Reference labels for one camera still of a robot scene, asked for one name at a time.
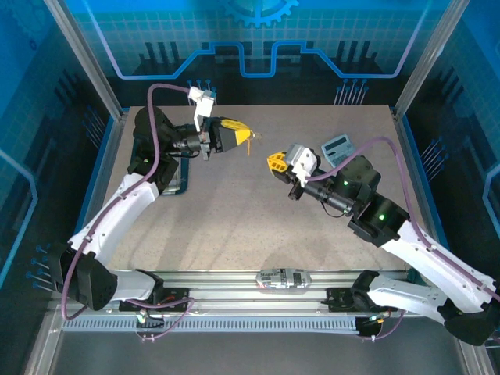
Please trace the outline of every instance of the calculator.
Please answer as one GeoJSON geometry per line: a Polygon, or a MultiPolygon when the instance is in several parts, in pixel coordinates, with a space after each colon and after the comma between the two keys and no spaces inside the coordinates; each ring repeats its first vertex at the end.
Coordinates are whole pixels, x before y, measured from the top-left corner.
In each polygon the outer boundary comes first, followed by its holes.
{"type": "Polygon", "coordinates": [[[340,135],[321,146],[325,158],[333,168],[338,166],[355,148],[346,134],[340,135]]]}

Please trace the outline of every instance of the white bracket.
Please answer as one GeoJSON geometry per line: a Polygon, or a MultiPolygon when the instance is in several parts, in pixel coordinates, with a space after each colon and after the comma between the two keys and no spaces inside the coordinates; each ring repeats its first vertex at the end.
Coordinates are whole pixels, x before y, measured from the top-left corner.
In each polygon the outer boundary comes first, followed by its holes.
{"type": "Polygon", "coordinates": [[[188,97],[196,103],[195,126],[197,132],[201,130],[201,118],[210,117],[212,113],[215,98],[209,90],[200,90],[197,87],[191,87],[188,97]]]}
{"type": "Polygon", "coordinates": [[[300,185],[304,187],[307,184],[306,178],[311,177],[316,169],[318,159],[310,148],[295,143],[288,149],[285,162],[294,167],[291,172],[297,176],[300,185]]]}
{"type": "Polygon", "coordinates": [[[424,287],[379,275],[371,282],[368,296],[379,306],[397,307],[441,324],[445,322],[438,307],[443,306],[448,297],[436,287],[424,287]]]}

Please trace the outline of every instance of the yellow object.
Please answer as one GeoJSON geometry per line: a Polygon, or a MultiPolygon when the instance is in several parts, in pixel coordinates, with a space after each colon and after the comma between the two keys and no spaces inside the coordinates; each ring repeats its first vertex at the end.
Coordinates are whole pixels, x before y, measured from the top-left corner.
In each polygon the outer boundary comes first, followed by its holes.
{"type": "Polygon", "coordinates": [[[267,165],[271,173],[276,170],[283,173],[288,169],[287,163],[284,161],[284,152],[277,152],[267,157],[267,165]]]}
{"type": "Polygon", "coordinates": [[[250,128],[241,121],[223,119],[220,124],[227,129],[234,130],[234,136],[236,137],[236,143],[238,146],[253,135],[252,130],[250,130],[250,128]]]}

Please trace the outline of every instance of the metal rod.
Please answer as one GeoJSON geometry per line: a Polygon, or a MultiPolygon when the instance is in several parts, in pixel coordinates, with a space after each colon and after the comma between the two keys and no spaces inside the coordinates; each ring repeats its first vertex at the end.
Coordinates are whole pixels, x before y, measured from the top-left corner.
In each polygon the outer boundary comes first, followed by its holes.
{"type": "Polygon", "coordinates": [[[446,154],[445,157],[438,164],[434,164],[434,166],[432,167],[432,170],[430,170],[430,168],[429,168],[430,172],[428,173],[428,175],[432,174],[437,168],[439,168],[439,166],[441,164],[443,164],[448,157],[449,157],[449,155],[446,154]]]}
{"type": "Polygon", "coordinates": [[[438,171],[429,179],[429,182],[431,182],[436,176],[445,168],[445,166],[441,166],[438,171]]]}
{"type": "Polygon", "coordinates": [[[50,281],[47,281],[46,279],[42,279],[41,277],[36,277],[35,275],[33,275],[30,271],[26,272],[26,278],[27,279],[35,279],[35,280],[38,280],[38,281],[41,281],[43,283],[47,283],[47,284],[50,284],[52,285],[52,283],[50,281]]]}
{"type": "MultiPolygon", "coordinates": [[[[187,84],[189,85],[189,88],[191,88],[191,84],[193,83],[192,80],[187,80],[187,84]]],[[[189,104],[189,106],[191,106],[191,100],[189,98],[189,94],[186,94],[187,96],[187,103],[189,104]]]]}
{"type": "Polygon", "coordinates": [[[422,164],[428,162],[429,159],[432,158],[434,155],[436,155],[437,152],[439,152],[439,148],[437,147],[432,148],[430,152],[428,152],[423,158],[420,159],[422,161],[422,164]]]}
{"type": "Polygon", "coordinates": [[[97,134],[95,129],[93,127],[90,127],[90,125],[89,125],[87,127],[87,132],[94,138],[94,141],[97,144],[97,147],[99,147],[101,144],[101,138],[99,137],[99,135],[97,134]]]}
{"type": "Polygon", "coordinates": [[[54,289],[51,289],[50,287],[42,287],[39,283],[37,283],[36,281],[34,281],[32,283],[32,286],[33,288],[40,288],[40,289],[43,289],[44,291],[54,291],[54,289]]]}
{"type": "Polygon", "coordinates": [[[338,105],[337,99],[338,99],[339,92],[341,92],[341,89],[342,89],[342,87],[337,86],[337,93],[335,94],[334,105],[338,105]]]}
{"type": "Polygon", "coordinates": [[[434,66],[434,63],[439,57],[439,52],[445,46],[446,42],[452,35],[457,23],[460,21],[463,12],[466,10],[470,0],[451,0],[448,8],[443,13],[443,17],[439,20],[434,32],[430,36],[426,48],[423,50],[422,55],[412,75],[408,79],[406,86],[403,88],[401,95],[395,105],[396,119],[402,117],[408,111],[408,108],[416,97],[416,94],[422,87],[423,82],[426,80],[427,75],[434,66]]]}
{"type": "Polygon", "coordinates": [[[356,104],[356,97],[359,96],[359,87],[354,87],[354,96],[352,97],[352,102],[351,104],[356,104]]]}
{"type": "Polygon", "coordinates": [[[432,170],[436,166],[436,164],[438,164],[441,160],[442,160],[442,157],[439,156],[436,160],[434,160],[431,164],[429,164],[425,168],[425,173],[429,174],[429,171],[432,170]]]}
{"type": "Polygon", "coordinates": [[[96,147],[99,148],[98,142],[94,139],[94,135],[87,129],[87,138],[92,142],[92,144],[96,147]]]}
{"type": "Polygon", "coordinates": [[[342,101],[342,95],[344,94],[345,85],[348,83],[348,81],[349,80],[347,78],[344,78],[344,80],[342,80],[342,82],[344,82],[344,84],[342,85],[341,96],[338,99],[339,104],[342,101]]]}
{"type": "Polygon", "coordinates": [[[122,107],[66,3],[59,0],[44,1],[109,114],[114,120],[119,120],[122,107]]]}
{"type": "Polygon", "coordinates": [[[46,273],[46,272],[44,272],[44,270],[43,270],[42,268],[39,268],[39,269],[37,270],[37,275],[38,275],[38,276],[43,275],[43,276],[47,276],[47,277],[52,277],[52,276],[50,276],[50,273],[46,273]]]}
{"type": "Polygon", "coordinates": [[[92,137],[94,137],[94,140],[97,141],[98,138],[96,138],[94,132],[91,131],[92,127],[90,123],[85,122],[85,120],[81,120],[81,124],[87,130],[87,134],[90,134],[92,137]]]}
{"type": "Polygon", "coordinates": [[[217,89],[215,87],[212,87],[212,92],[215,94],[215,97],[213,98],[213,104],[217,105],[217,89]]]}
{"type": "Polygon", "coordinates": [[[434,156],[432,156],[431,158],[428,158],[424,163],[423,163],[423,168],[427,168],[427,166],[429,166],[430,163],[432,163],[440,154],[441,152],[443,152],[444,150],[446,149],[445,146],[442,147],[441,150],[437,150],[435,153],[434,153],[434,156]]]}
{"type": "Polygon", "coordinates": [[[92,125],[92,127],[96,130],[96,132],[98,133],[99,137],[102,138],[104,137],[104,130],[102,129],[101,127],[101,124],[99,124],[99,122],[95,121],[95,119],[92,119],[88,113],[86,112],[85,114],[85,118],[88,120],[88,122],[92,125]]]}
{"type": "Polygon", "coordinates": [[[89,109],[91,110],[92,116],[101,125],[101,128],[104,131],[106,129],[106,124],[101,120],[101,117],[97,116],[97,112],[95,111],[95,109],[91,108],[90,106],[89,106],[89,109]]]}
{"type": "Polygon", "coordinates": [[[368,92],[369,89],[370,88],[367,87],[367,86],[365,86],[365,88],[363,88],[363,90],[362,90],[362,96],[361,96],[361,100],[359,101],[359,104],[363,103],[363,101],[365,100],[365,95],[366,95],[366,93],[368,92]]]}
{"type": "Polygon", "coordinates": [[[368,82],[366,78],[361,80],[361,88],[358,91],[358,98],[355,100],[356,104],[359,104],[359,99],[361,98],[361,94],[363,92],[363,88],[365,87],[366,82],[368,82]]]}
{"type": "Polygon", "coordinates": [[[44,268],[46,268],[48,270],[48,266],[46,266],[45,264],[42,264],[42,263],[38,262],[36,258],[32,258],[31,264],[33,266],[36,264],[36,265],[38,265],[40,267],[44,267],[44,268]]]}
{"type": "Polygon", "coordinates": [[[37,252],[44,252],[45,254],[47,254],[47,251],[44,250],[43,248],[41,248],[40,245],[37,245],[36,250],[37,250],[37,252]]]}
{"type": "Polygon", "coordinates": [[[441,139],[438,139],[437,141],[435,139],[433,139],[432,141],[430,141],[430,144],[427,146],[427,148],[425,150],[423,150],[423,152],[420,154],[420,158],[422,159],[428,152],[430,152],[430,150],[432,149],[432,146],[436,145],[441,139]]]}
{"type": "Polygon", "coordinates": [[[351,92],[349,93],[349,99],[347,100],[347,104],[352,104],[351,97],[352,97],[352,93],[354,92],[354,87],[356,86],[357,82],[358,82],[358,80],[356,78],[354,80],[352,80],[351,92]]]}
{"type": "Polygon", "coordinates": [[[347,87],[345,88],[344,100],[342,101],[342,105],[344,105],[344,104],[345,104],[345,99],[347,99],[347,95],[348,95],[348,93],[350,92],[350,90],[351,90],[351,88],[350,88],[349,86],[347,86],[347,87]]]}

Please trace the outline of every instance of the enclosure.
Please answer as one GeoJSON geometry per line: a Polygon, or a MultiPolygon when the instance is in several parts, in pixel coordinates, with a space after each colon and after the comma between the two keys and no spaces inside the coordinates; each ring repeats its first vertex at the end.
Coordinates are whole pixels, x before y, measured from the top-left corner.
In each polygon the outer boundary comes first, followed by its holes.
{"type": "MultiPolygon", "coordinates": [[[[364,269],[419,283],[409,265],[355,237],[347,218],[329,218],[313,199],[291,202],[289,187],[269,173],[266,158],[290,144],[323,158],[321,146],[347,134],[356,148],[376,136],[392,139],[405,157],[420,225],[498,280],[500,2],[0,5],[0,331],[9,338],[0,348],[2,373],[158,370],[165,353],[173,353],[167,361],[173,373],[183,366],[188,373],[258,373],[260,363],[278,373],[320,373],[332,363],[341,373],[497,370],[493,341],[467,347],[419,317],[405,319],[407,327],[376,348],[336,335],[198,332],[173,335],[179,344],[168,338],[144,349],[132,333],[64,326],[60,295],[45,277],[45,254],[87,225],[117,189],[136,147],[135,116],[148,88],[163,82],[212,91],[214,116],[240,120],[262,139],[209,161],[189,159],[179,194],[161,196],[145,210],[114,252],[112,269],[157,270],[174,284],[193,277],[199,285],[205,278],[220,284],[224,273],[217,272],[231,271],[246,291],[255,286],[249,275],[274,267],[324,272],[321,280],[343,287],[364,269]],[[433,334],[440,345],[430,344],[433,334]],[[302,340],[310,366],[295,342],[302,340]],[[273,360],[259,341],[286,344],[273,360]],[[211,367],[216,347],[226,355],[211,367]],[[388,351],[394,347],[400,359],[388,351]],[[138,353],[137,361],[123,353],[138,353]],[[200,353],[208,369],[185,365],[200,353]],[[422,364],[411,353],[431,360],[422,364]],[[277,364],[292,357],[290,367],[277,364]],[[244,369],[237,370],[238,361],[244,369]]],[[[158,90],[154,103],[173,124],[193,122],[194,103],[185,94],[158,90]]],[[[404,207],[391,150],[378,145],[364,155],[382,176],[378,191],[404,207]]],[[[330,168],[325,159],[322,167],[330,168]]],[[[327,315],[324,308],[318,316],[327,315]]]]}

